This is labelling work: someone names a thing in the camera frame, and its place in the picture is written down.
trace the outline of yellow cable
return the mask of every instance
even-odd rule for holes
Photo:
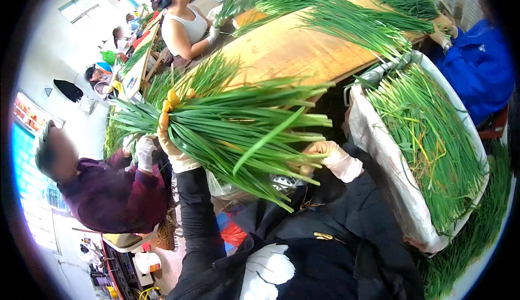
[[[139,300],[141,300],[141,297],[142,297],[142,295],[143,295],[145,292],[146,292],[146,294],[145,294],[144,300],[146,300],[146,299],[148,298],[148,292],[150,292],[150,290],[153,290],[153,289],[155,289],[155,290],[160,290],[161,288],[158,287],[158,286],[153,286],[153,287],[151,287],[151,288],[148,288],[148,289],[142,291],[142,292],[139,294]]]

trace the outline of wristwatch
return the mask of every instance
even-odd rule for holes
[[[452,43],[446,43],[443,47],[444,56],[448,53],[448,50],[453,47]]]

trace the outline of purple sweater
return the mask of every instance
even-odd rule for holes
[[[81,158],[81,172],[58,188],[73,216],[101,233],[148,233],[166,216],[170,193],[156,176],[130,165],[132,158],[117,150],[110,159]]]

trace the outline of green plastic bag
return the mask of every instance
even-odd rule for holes
[[[107,50],[106,52],[100,52],[101,56],[103,56],[103,60],[107,62],[110,65],[114,65],[115,62],[115,56],[117,55],[111,50]]]

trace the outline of latex glove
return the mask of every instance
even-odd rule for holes
[[[132,144],[130,144],[130,140],[134,137],[135,134],[128,135],[123,139],[123,154],[125,156],[130,156],[132,154]]]
[[[436,24],[433,24],[433,27],[435,32],[430,35],[430,38],[444,49],[448,43],[451,43],[451,40],[445,36],[444,32],[440,31]]]
[[[309,145],[304,154],[328,154],[321,163],[325,165],[334,175],[341,179],[344,183],[353,181],[356,177],[363,173],[363,162],[359,159],[351,157],[336,142],[319,141]],[[308,166],[302,166],[300,171],[307,174]]]
[[[170,140],[168,135],[168,121],[162,122],[162,118],[167,118],[168,113],[163,112],[159,118],[159,127],[157,128],[157,136],[159,137],[159,144],[164,153],[168,155],[168,160],[172,165],[174,173],[183,173],[201,166],[195,159],[189,155],[181,152]]]
[[[447,29],[448,30],[447,34],[450,35],[451,37],[456,38],[459,36],[459,29],[457,28],[457,26],[452,22],[452,20],[450,20],[444,14],[441,14],[440,16],[438,16],[434,20],[434,23],[438,24],[438,26],[441,29]]]
[[[153,144],[155,135],[142,136],[135,145],[135,154],[137,157],[137,168],[152,173],[152,152],[157,150]]]
[[[220,30],[219,29],[215,29],[214,26],[211,26],[210,27],[210,35],[206,37],[206,39],[208,40],[210,45],[215,42],[215,40],[217,39],[218,35],[220,35]]]

